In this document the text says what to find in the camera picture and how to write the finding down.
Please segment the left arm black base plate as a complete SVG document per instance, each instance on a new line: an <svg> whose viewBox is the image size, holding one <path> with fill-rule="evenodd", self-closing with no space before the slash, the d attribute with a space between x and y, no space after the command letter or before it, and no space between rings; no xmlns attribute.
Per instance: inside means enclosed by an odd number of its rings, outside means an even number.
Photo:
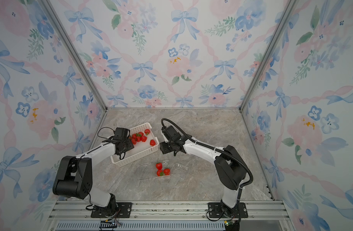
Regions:
<svg viewBox="0 0 353 231"><path fill-rule="evenodd" d="M132 205L131 202L116 202L105 208L95 206L91 218L130 218Z"/></svg>

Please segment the clear plastic clamshell container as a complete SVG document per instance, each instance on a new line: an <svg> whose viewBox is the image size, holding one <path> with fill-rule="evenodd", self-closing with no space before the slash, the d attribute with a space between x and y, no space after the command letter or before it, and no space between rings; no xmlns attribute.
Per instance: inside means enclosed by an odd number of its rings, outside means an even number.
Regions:
<svg viewBox="0 0 353 231"><path fill-rule="evenodd" d="M156 177L169 176L171 174L170 161L169 160L161 160L156 162L155 164Z"/></svg>

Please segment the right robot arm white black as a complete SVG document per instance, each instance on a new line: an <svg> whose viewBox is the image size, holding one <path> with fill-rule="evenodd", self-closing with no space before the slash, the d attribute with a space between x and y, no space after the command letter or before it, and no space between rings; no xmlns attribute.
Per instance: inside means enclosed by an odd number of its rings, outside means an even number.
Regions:
<svg viewBox="0 0 353 231"><path fill-rule="evenodd" d="M169 139L160 143L160 150L163 154L173 153L176 155L182 152L212 163L224 186L221 202L229 209L234 209L240 202L244 187L253 183L251 170L231 145L220 148L193 137L182 136L174 141Z"/></svg>

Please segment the white perforated plastic basket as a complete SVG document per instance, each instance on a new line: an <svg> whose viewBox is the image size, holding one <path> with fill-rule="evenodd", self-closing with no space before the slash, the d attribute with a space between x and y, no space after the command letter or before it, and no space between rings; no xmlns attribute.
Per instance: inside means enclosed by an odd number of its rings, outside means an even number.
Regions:
<svg viewBox="0 0 353 231"><path fill-rule="evenodd" d="M130 134L136 134L139 132L144 132L146 129L149 129L151 132L149 135L147 135L147 141L146 142L137 142L137 144L135 144L134 149L128 151L125 153L125 157L120 160L120 157L117 155L113 155L111 156L111 162L115 165L117 165L118 167L122 167L125 166L127 164L130 164L131 162L134 162L136 160L139 160L143 157L146 157L152 153L155 153L156 151L159 150L159 140L158 138L154 135L153 131L152 131L152 126L150 123L146 122L143 123L141 125L138 125L136 127L133 127L130 130ZM155 146L151 146L150 145L150 141L151 140L155 140L156 141L156 145Z"/></svg>

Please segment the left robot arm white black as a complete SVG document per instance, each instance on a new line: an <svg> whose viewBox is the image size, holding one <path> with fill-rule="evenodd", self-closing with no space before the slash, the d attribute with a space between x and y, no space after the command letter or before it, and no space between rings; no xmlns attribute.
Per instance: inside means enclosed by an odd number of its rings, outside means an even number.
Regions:
<svg viewBox="0 0 353 231"><path fill-rule="evenodd" d="M87 200L94 207L114 210L115 196L94 187L93 168L108 157L124 155L132 149L134 144L129 138L123 141L107 139L86 153L63 157L53 183L53 193Z"/></svg>

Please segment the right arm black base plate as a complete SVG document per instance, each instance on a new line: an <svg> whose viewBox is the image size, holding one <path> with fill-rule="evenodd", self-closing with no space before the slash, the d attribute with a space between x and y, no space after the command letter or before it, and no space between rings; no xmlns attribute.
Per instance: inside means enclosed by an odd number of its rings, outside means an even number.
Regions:
<svg viewBox="0 0 353 231"><path fill-rule="evenodd" d="M234 208L229 208L222 202L210 202L207 206L209 218L248 218L244 203L236 204Z"/></svg>

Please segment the strawberry front with stem down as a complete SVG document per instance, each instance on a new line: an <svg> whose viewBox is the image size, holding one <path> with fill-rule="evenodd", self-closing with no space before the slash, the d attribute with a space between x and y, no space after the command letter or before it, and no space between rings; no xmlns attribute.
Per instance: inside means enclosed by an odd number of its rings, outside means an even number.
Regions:
<svg viewBox="0 0 353 231"><path fill-rule="evenodd" d="M158 177L164 176L164 172L163 172L162 169L158 170L156 174L157 174Z"/></svg>

